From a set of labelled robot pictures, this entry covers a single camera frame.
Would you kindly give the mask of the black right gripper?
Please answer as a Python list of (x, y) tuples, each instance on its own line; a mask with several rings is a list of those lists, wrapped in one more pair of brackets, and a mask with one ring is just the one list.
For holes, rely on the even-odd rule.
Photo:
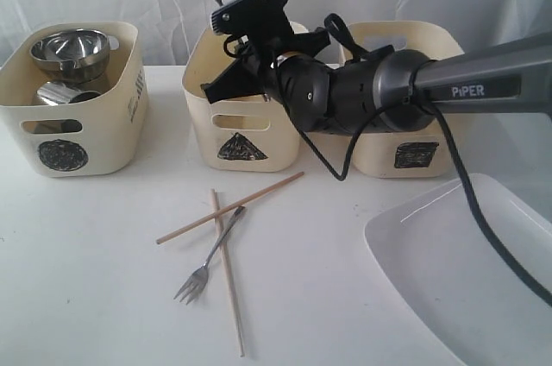
[(323, 27), (312, 32), (294, 32), (288, 38), (274, 37), (259, 49), (241, 37), (229, 35), (223, 41), (223, 51), (232, 62), (211, 82), (203, 83), (202, 91), (211, 104), (263, 94), (272, 96), (276, 60), (294, 54), (314, 57), (329, 44), (329, 32)]

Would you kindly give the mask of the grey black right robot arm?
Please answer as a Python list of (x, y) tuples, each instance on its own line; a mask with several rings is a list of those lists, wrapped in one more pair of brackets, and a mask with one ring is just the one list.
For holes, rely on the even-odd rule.
[(551, 112), (551, 36), (436, 60), (415, 49), (367, 50), (341, 17), (297, 34), (282, 14), (211, 17), (214, 33), (245, 38), (203, 87), (211, 103), (266, 94), (301, 134), (409, 132), (440, 113)]

